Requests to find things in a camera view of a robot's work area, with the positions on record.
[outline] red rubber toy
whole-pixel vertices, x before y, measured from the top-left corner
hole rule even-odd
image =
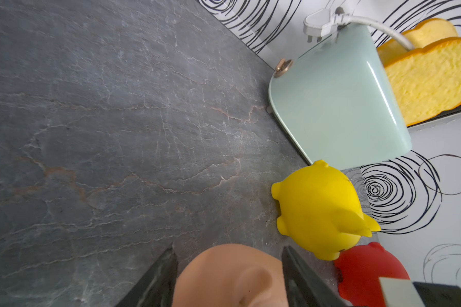
[[[410,279],[405,267],[378,242],[354,246],[335,260],[338,292],[355,306],[386,307],[379,277]]]

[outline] wall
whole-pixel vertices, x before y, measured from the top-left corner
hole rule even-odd
[[[379,240],[412,280],[461,287],[461,113],[408,130],[411,152],[361,168]]]
[[[303,33],[304,18],[322,8],[382,21],[398,31],[429,18],[451,21],[461,35],[461,0],[198,0],[268,65],[296,59],[314,46]],[[389,39],[372,30],[376,46]]]

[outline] black swirl pattern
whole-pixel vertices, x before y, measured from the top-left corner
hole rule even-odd
[[[403,32],[430,18],[449,20],[461,34],[461,0],[406,0],[383,23]],[[390,38],[378,30],[372,32],[372,36],[377,47]]]
[[[277,38],[289,24],[301,1],[198,0],[255,53]]]
[[[435,165],[450,165],[454,173],[441,179]],[[443,203],[443,195],[461,193],[461,157],[444,154],[430,159],[410,151],[382,163],[361,167],[373,217],[381,231],[406,234],[430,224]]]
[[[425,179],[418,173],[427,165]],[[439,176],[430,162],[410,151],[382,163],[361,167],[373,217],[381,231],[405,234],[430,224],[442,203]]]
[[[425,282],[450,283],[461,287],[461,244],[439,244],[423,261]]]

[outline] yellow rubber toy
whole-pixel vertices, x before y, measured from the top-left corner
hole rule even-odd
[[[338,169],[319,160],[271,186],[280,202],[278,231],[321,260],[336,260],[361,236],[380,231],[377,222],[362,212],[352,183]]]

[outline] mint green toaster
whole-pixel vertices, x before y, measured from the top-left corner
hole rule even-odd
[[[270,112],[310,164],[349,169],[411,150],[366,26],[350,24],[287,64],[271,78]]]

